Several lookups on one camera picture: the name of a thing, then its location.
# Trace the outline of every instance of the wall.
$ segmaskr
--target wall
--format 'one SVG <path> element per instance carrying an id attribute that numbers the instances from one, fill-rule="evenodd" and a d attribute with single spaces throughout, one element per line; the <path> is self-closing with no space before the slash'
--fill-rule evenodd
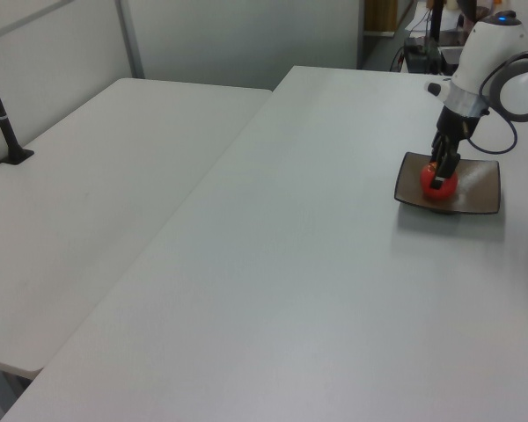
<path id="1" fill-rule="evenodd" d="M 0 37 L 0 94 L 22 145 L 130 75 L 114 0 L 76 0 Z"/>
<path id="2" fill-rule="evenodd" d="M 124 0 L 147 78 L 265 89 L 296 64 L 355 69 L 361 2 Z"/>
<path id="3" fill-rule="evenodd" d="M 72 0 L 0 0 L 0 36 Z"/>

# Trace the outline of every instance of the white desk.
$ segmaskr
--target white desk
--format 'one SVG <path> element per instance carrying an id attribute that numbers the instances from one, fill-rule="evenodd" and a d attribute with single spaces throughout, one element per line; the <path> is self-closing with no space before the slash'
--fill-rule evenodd
<path id="1" fill-rule="evenodd" d="M 0 369 L 37 375 L 269 95 L 120 80 L 0 165 Z"/>
<path id="2" fill-rule="evenodd" d="M 4 422 L 528 422 L 528 124 L 499 215 L 401 206 L 427 79 L 294 68 Z"/>

